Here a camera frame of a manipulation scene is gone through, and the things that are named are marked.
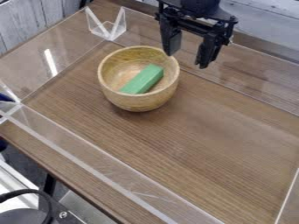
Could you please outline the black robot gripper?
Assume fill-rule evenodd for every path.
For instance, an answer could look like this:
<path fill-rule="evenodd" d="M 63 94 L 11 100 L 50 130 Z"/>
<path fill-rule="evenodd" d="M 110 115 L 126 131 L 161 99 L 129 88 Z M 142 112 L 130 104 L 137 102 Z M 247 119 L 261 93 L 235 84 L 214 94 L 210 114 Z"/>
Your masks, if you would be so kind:
<path fill-rule="evenodd" d="M 185 29 L 203 37 L 195 64 L 205 69 L 230 43 L 238 18 L 221 8 L 221 0 L 157 0 L 163 50 L 173 56 L 182 47 Z"/>

